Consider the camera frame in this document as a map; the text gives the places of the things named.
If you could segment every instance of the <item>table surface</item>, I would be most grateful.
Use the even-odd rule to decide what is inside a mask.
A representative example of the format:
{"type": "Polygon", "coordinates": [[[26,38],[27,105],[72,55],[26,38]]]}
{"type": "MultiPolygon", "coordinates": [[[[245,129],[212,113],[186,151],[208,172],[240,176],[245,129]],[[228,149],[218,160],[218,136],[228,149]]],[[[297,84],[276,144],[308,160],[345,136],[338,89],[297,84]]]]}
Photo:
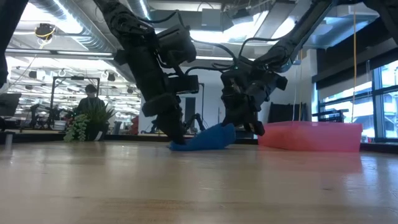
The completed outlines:
{"type": "Polygon", "coordinates": [[[0,223],[398,223],[398,157],[156,142],[0,151],[0,223]]]}

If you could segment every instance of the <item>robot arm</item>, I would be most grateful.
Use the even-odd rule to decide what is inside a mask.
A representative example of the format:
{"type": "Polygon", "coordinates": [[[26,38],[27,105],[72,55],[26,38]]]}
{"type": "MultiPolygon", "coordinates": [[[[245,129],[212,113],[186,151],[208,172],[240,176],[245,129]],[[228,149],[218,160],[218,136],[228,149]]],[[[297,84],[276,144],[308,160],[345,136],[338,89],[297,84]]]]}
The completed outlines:
{"type": "Polygon", "coordinates": [[[182,62],[196,58],[189,29],[179,24],[156,35],[155,30],[143,22],[146,20],[135,16],[117,0],[94,2],[124,48],[118,51],[115,61],[129,65],[146,101],[142,112],[145,116],[157,115],[157,127],[177,144],[185,144],[177,93],[195,93],[199,89],[198,77],[185,76],[179,67],[182,62]],[[160,66],[174,68],[178,77],[169,78],[160,66]]]}
{"type": "Polygon", "coordinates": [[[243,124],[247,131],[263,135],[264,128],[257,120],[256,113],[261,110],[264,101],[269,101],[269,96],[275,88],[284,90],[287,85],[287,79],[277,73],[286,72],[292,66],[303,44],[332,7],[338,4],[359,2],[364,2],[380,14],[392,37],[398,43],[398,1],[314,0],[310,9],[293,30],[272,46],[268,53],[253,62],[240,57],[238,69],[229,70],[221,75],[224,84],[222,99],[226,107],[223,125],[243,124]]]}

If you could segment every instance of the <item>cable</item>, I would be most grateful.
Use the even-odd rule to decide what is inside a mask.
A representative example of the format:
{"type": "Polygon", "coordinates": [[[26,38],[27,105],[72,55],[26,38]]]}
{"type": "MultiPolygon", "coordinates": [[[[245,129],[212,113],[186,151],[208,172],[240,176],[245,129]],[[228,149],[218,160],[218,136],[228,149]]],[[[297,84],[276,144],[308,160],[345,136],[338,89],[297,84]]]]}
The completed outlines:
{"type": "Polygon", "coordinates": [[[200,8],[200,6],[201,6],[203,3],[206,3],[206,4],[209,5],[212,9],[214,9],[214,7],[213,7],[210,3],[206,2],[206,1],[202,1],[202,2],[199,4],[199,6],[198,6],[197,12],[199,12],[199,8],[200,8]]]}
{"type": "Polygon", "coordinates": [[[354,105],[355,105],[355,87],[356,87],[356,7],[354,7],[354,92],[353,92],[353,108],[351,112],[351,123],[354,122],[354,105]]]}
{"type": "Polygon", "coordinates": [[[298,68],[296,68],[296,72],[295,72],[295,82],[296,84],[294,85],[294,101],[293,101],[293,120],[294,121],[294,116],[295,116],[295,109],[296,109],[296,99],[297,99],[297,72],[298,72],[298,68]]]}
{"type": "MultiPolygon", "coordinates": [[[[43,49],[45,44],[42,44],[39,48],[39,50],[43,49]]],[[[17,78],[17,80],[15,80],[15,82],[11,83],[5,90],[3,90],[1,94],[3,94],[4,92],[6,92],[8,89],[10,89],[11,87],[13,87],[23,76],[25,76],[26,72],[29,71],[30,67],[32,66],[33,62],[36,60],[37,58],[37,54],[35,54],[34,58],[32,59],[32,61],[30,62],[30,64],[28,65],[28,67],[25,69],[25,71],[17,78]]]]}
{"type": "Polygon", "coordinates": [[[236,57],[235,57],[235,54],[234,54],[230,49],[228,49],[227,47],[225,47],[224,45],[222,45],[222,44],[216,44],[216,43],[208,43],[208,42],[203,42],[203,41],[199,41],[199,40],[194,40],[193,38],[191,38],[191,39],[192,39],[192,41],[194,41],[194,42],[196,42],[196,43],[207,44],[207,45],[211,45],[211,46],[218,47],[218,48],[221,48],[221,49],[225,50],[225,51],[232,57],[233,64],[232,64],[232,65],[223,65],[223,64],[214,63],[214,64],[213,64],[213,67],[202,67],[202,66],[190,67],[190,68],[185,72],[185,75],[188,75],[190,71],[196,70],[196,69],[204,69],[204,70],[211,70],[211,71],[219,71],[219,72],[222,72],[222,71],[227,71],[227,70],[233,69],[233,68],[236,66],[237,59],[236,59],[236,57]],[[224,68],[217,68],[217,67],[215,67],[214,65],[222,66],[222,67],[224,67],[224,68]]]}
{"type": "Polygon", "coordinates": [[[246,39],[246,40],[242,43],[242,47],[241,47],[241,50],[239,51],[238,58],[242,55],[243,48],[244,48],[244,46],[245,46],[249,41],[252,41],[252,40],[260,40],[260,41],[278,41],[278,40],[280,40],[280,39],[283,38],[283,37],[279,37],[279,38],[275,38],[275,39],[271,39],[271,38],[260,38],[260,37],[251,37],[251,38],[248,38],[248,39],[246,39]]]}
{"type": "Polygon", "coordinates": [[[263,5],[263,4],[267,3],[267,2],[270,2],[270,1],[273,1],[273,0],[265,0],[263,2],[260,2],[259,4],[255,4],[253,6],[248,6],[248,4],[245,3],[245,4],[242,4],[240,6],[232,7],[232,8],[228,9],[225,12],[228,12],[228,11],[231,11],[231,10],[243,9],[243,8],[254,9],[254,8],[259,7],[259,6],[261,6],[261,5],[263,5]]]}
{"type": "Polygon", "coordinates": [[[300,85],[299,85],[299,100],[300,100],[300,109],[298,112],[298,121],[301,121],[301,92],[302,92],[302,88],[301,88],[301,80],[303,78],[303,49],[301,49],[301,54],[300,54],[300,59],[301,59],[301,64],[300,64],[300,85]]]}
{"type": "Polygon", "coordinates": [[[50,36],[51,34],[53,34],[54,32],[55,32],[55,29],[56,28],[54,28],[51,32],[49,32],[48,34],[44,34],[44,35],[39,35],[39,34],[37,34],[36,33],[36,31],[37,31],[37,27],[35,28],[35,35],[36,35],[36,37],[48,37],[48,36],[50,36]]]}
{"type": "Polygon", "coordinates": [[[37,39],[37,43],[38,43],[40,46],[43,45],[43,47],[46,46],[47,44],[51,44],[51,42],[52,42],[52,38],[51,38],[50,40],[42,40],[41,43],[40,43],[40,40],[41,40],[41,39],[37,39]]]}
{"type": "Polygon", "coordinates": [[[148,23],[151,23],[151,24],[158,24],[158,23],[162,23],[162,22],[165,22],[165,21],[171,19],[174,15],[177,15],[177,16],[178,16],[178,20],[180,21],[180,24],[181,24],[182,26],[185,27],[184,22],[182,21],[182,17],[181,17],[181,14],[180,14],[180,11],[179,11],[179,10],[175,10],[173,13],[171,13],[171,14],[170,14],[169,16],[167,16],[166,18],[164,18],[164,19],[159,19],[159,20],[156,20],[156,21],[144,19],[144,18],[141,18],[141,17],[137,17],[137,18],[138,18],[140,21],[142,21],[142,22],[148,22],[148,23]]]}

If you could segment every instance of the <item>ventilation duct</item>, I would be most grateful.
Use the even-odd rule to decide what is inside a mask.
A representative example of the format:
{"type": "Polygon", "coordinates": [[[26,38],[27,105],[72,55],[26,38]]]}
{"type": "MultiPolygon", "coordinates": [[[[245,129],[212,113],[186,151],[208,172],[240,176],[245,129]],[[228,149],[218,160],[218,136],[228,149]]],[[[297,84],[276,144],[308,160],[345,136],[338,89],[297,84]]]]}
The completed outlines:
{"type": "Polygon", "coordinates": [[[125,0],[132,13],[141,18],[150,19],[150,9],[146,0],[125,0]]]}
{"type": "Polygon", "coordinates": [[[64,32],[81,35],[81,37],[72,38],[89,51],[115,51],[115,48],[75,2],[71,0],[30,0],[29,2],[43,12],[53,15],[57,20],[57,26],[64,32]]]}

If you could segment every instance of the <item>red object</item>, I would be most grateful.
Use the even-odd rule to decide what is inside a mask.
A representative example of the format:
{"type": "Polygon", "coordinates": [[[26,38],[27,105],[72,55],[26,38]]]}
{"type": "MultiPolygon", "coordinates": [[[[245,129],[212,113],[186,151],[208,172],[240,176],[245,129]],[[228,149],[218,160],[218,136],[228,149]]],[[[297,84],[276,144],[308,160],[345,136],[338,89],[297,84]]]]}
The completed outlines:
{"type": "Polygon", "coordinates": [[[359,152],[362,124],[288,121],[264,125],[259,145],[292,151],[359,152]]]}
{"type": "Polygon", "coordinates": [[[130,133],[133,135],[138,135],[138,123],[139,123],[139,117],[136,116],[135,118],[133,118],[131,120],[131,129],[130,129],[130,133]]]}

